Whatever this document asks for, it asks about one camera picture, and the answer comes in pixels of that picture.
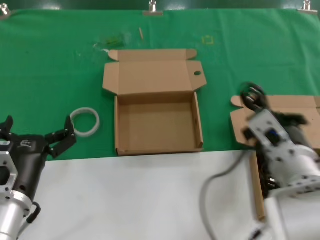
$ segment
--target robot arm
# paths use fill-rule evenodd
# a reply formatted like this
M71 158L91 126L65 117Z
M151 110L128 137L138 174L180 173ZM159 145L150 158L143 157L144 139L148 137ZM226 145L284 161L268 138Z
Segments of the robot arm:
M70 117L63 130L46 136L11 133L13 123L11 116L0 123L1 240L16 240L39 214L41 209L34 198L48 155L56 158L76 143ZM36 210L30 214L32 205L36 205Z
M248 128L244 135L249 140L257 140L256 150L266 161L268 170L280 189L270 192L265 200L267 223L272 228L276 240L291 240L295 238L295 229L289 227L279 204L280 199L296 199L302 197L303 205L310 200L319 201L320 170L319 156L305 139L300 125L307 124L303 116L298 114L282 114L272 112L262 89L249 84L241 94L243 103L255 111L248 120ZM301 218L300 225L306 234L303 239L320 238L319 228L314 228L309 219L313 212L305 212L307 221Z

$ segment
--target gray cable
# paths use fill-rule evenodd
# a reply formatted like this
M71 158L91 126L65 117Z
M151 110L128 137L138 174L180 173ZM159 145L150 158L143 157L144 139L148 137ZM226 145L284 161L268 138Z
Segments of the gray cable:
M220 177L226 176L229 173L231 173L233 170L236 169L236 167L242 162L244 159L244 156L246 155L248 151L244 150L238 159L225 171L218 173L216 175L213 175L209 177L202 185L201 191L200 191L200 197L199 197L199 208L200 208L200 215L201 219L203 222L203 225L205 227L206 232L208 233L209 237L211 240L217 240L214 230L212 226L210 225L210 221L208 218L208 212L207 212L207 204L206 204L206 199L207 199L207 193L208 193L208 188L210 186L210 183Z

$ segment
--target small stick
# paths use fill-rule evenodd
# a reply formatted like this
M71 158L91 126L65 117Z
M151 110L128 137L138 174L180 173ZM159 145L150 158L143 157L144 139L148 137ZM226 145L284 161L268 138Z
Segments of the small stick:
M142 33L141 27L139 27L139 32L140 32L140 37L141 37L141 39L143 41L144 40L144 34Z

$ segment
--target table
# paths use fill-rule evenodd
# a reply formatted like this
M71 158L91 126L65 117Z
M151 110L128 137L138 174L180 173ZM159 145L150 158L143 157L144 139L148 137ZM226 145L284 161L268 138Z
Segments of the table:
M141 40L142 29L144 41ZM143 16L141 11L21 10L0 21L0 120L17 134L48 134L75 109L95 109L100 129L59 159L114 157L114 95L102 89L99 41L124 37L123 49L197 50L207 85L197 91L204 150L240 150L230 99L243 82L269 95L320 95L320 22L283 9L197 9ZM94 118L75 120L80 131Z
M241 151L50 161L21 240L209 240L199 213L202 183ZM219 240L246 240L254 220L249 154L212 183L208 211Z

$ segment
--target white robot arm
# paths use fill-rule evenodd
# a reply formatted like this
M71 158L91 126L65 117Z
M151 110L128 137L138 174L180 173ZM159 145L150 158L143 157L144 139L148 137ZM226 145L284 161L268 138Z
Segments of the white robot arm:
M320 158L299 128L303 116L272 112L256 85L241 97L255 111L245 135L257 140L268 170L280 186L269 193L264 204L273 238L319 240Z

